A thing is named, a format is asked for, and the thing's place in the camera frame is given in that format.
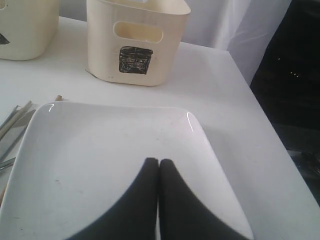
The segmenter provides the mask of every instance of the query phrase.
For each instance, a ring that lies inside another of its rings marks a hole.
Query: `cream plastic basket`
[[[58,22],[59,0],[0,0],[0,59],[40,56]]]
[[[87,0],[88,70],[115,83],[156,86],[173,64],[191,10],[184,0]]]

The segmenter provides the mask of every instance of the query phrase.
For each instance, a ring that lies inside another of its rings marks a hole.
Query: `sticker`
[[[125,74],[146,75],[153,53],[150,49],[135,46],[122,47],[119,57],[119,71]]]
[[[10,42],[0,33],[0,45],[6,45]]]

